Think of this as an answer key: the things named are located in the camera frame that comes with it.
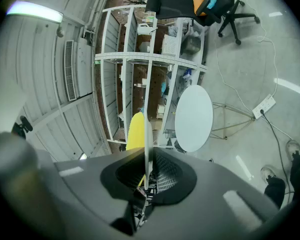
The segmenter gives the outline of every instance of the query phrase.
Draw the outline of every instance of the ventilation grille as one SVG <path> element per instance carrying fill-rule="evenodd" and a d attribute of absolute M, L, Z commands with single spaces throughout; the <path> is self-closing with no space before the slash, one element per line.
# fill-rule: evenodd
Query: ventilation grille
<path fill-rule="evenodd" d="M 158 193 L 166 191 L 178 183 L 178 170 L 175 163 L 160 154 L 155 155 L 156 180 Z"/>
<path fill-rule="evenodd" d="M 64 79 L 69 101 L 77 99 L 73 72 L 73 51 L 74 41 L 66 41 L 64 47 Z"/>

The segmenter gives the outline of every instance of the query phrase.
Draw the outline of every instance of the power cable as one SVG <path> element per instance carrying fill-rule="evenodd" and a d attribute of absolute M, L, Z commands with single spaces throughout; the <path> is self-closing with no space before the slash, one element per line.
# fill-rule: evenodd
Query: power cable
<path fill-rule="evenodd" d="M 285 170 L 285 167 L 284 167 L 284 162 L 282 161 L 282 155 L 281 155 L 281 149 L 280 149 L 279 140 L 278 140 L 278 137 L 277 137 L 277 135 L 276 135 L 276 133 L 275 133 L 275 130 L 274 130 L 273 127 L 272 127 L 272 124 L 271 124 L 271 123 L 269 122 L 269 120 L 266 118 L 265 113 L 264 113 L 264 110 L 261 109 L 261 110 L 260 110 L 260 113 L 263 115 L 263 117 L 265 118 L 265 120 L 269 123 L 269 125 L 270 125 L 270 127 L 271 127 L 271 130 L 272 130 L 272 132 L 273 132 L 273 134 L 274 134 L 274 137 L 275 137 L 275 139 L 276 139 L 276 142 L 278 143 L 281 166 L 282 166 L 282 170 L 283 170 L 283 173 L 284 173 L 284 176 L 285 176 L 285 180 L 286 180 L 286 183 L 288 184 L 288 189 L 289 189 L 289 192 L 287 193 L 287 194 L 289 194 L 289 196 L 288 196 L 288 201 L 287 201 L 287 203 L 289 204 L 291 189 L 290 189 L 290 184 L 289 184 L 288 176 L 287 176 L 287 173 L 286 173 L 286 170 Z"/>

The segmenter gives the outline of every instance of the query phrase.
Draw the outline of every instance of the office chair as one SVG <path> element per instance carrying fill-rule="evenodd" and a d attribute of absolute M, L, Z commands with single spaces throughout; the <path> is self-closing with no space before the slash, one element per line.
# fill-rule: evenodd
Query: office chair
<path fill-rule="evenodd" d="M 171 18 L 191 18 L 202 26 L 211 26 L 213 23 L 221 23 L 221 17 L 224 17 L 222 26 L 218 31 L 219 37 L 222 37 L 222 31 L 230 23 L 235 43 L 241 44 L 238 38 L 235 19 L 254 17 L 257 24 L 260 19 L 253 13 L 237 13 L 235 14 L 238 5 L 244 6 L 243 1 L 237 0 L 217 0 L 214 7 L 208 9 L 207 6 L 210 0 L 203 0 L 201 5 L 195 12 L 194 0 L 147 0 L 145 11 L 155 12 L 155 17 L 161 19 Z"/>

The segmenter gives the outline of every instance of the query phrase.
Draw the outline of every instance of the chair base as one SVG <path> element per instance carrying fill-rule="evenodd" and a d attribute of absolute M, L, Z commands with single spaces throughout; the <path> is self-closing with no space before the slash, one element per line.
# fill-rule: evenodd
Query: chair base
<path fill-rule="evenodd" d="M 241 45 L 241 41 L 238 38 L 238 34 L 237 34 L 237 29 L 236 29 L 236 25 L 235 25 L 235 19 L 240 19 L 240 18 L 250 18 L 250 17 L 254 17 L 254 21 L 259 24 L 260 23 L 260 19 L 253 13 L 235 13 L 238 5 L 241 6 L 245 6 L 245 3 L 243 1 L 237 0 L 234 4 L 234 6 L 232 7 L 232 9 L 230 10 L 230 12 L 228 12 L 227 14 L 225 14 L 225 19 L 223 21 L 223 24 L 221 25 L 219 31 L 218 31 L 218 35 L 220 38 L 223 37 L 222 35 L 222 31 L 225 29 L 225 27 L 230 23 L 233 34 L 234 34 L 234 38 L 235 38 L 235 43 L 239 46 Z"/>

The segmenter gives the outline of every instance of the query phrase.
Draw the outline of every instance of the floor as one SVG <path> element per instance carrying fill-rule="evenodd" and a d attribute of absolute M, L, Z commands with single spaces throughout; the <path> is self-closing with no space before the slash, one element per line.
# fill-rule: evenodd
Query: floor
<path fill-rule="evenodd" d="M 300 26 L 282 0 L 248 2 L 257 10 L 267 31 L 267 37 L 273 40 L 276 49 L 275 61 L 280 84 L 274 95 L 276 105 L 266 116 L 276 127 L 300 143 Z M 109 0 L 107 7 L 122 4 L 123 0 Z M 254 13 L 247 3 L 244 7 L 239 5 L 237 12 Z M 271 13 L 275 12 L 281 12 L 282 15 L 270 17 Z M 230 26 L 225 28 L 222 38 L 216 36 L 216 29 L 220 26 L 214 24 L 208 31 L 208 72 L 204 75 L 201 86 L 206 89 L 213 102 L 233 105 L 247 111 L 236 92 L 222 82 L 216 59 L 217 47 L 224 81 L 237 89 L 246 106 L 252 110 L 268 94 L 272 94 L 276 87 L 273 45 L 268 41 L 257 42 L 257 36 L 263 36 L 265 32 L 253 18 L 236 20 L 238 36 L 242 41 L 240 46 L 235 44 Z M 222 110 L 216 109 L 213 128 L 221 126 L 223 119 Z M 226 113 L 228 125 L 244 120 L 245 116 L 233 112 Z M 230 129 L 227 135 L 237 129 Z M 284 167 L 289 173 L 291 162 L 285 151 L 289 138 L 277 130 L 275 132 L 280 142 Z M 271 165 L 277 170 L 277 176 L 284 178 L 276 139 L 269 125 L 262 119 L 256 120 L 228 140 L 209 138 L 201 149 L 188 155 L 203 160 L 213 158 L 215 163 L 228 168 L 261 192 L 266 187 L 260 177 L 260 170 L 264 165 Z M 287 199 L 288 195 L 285 195 L 283 206 Z"/>

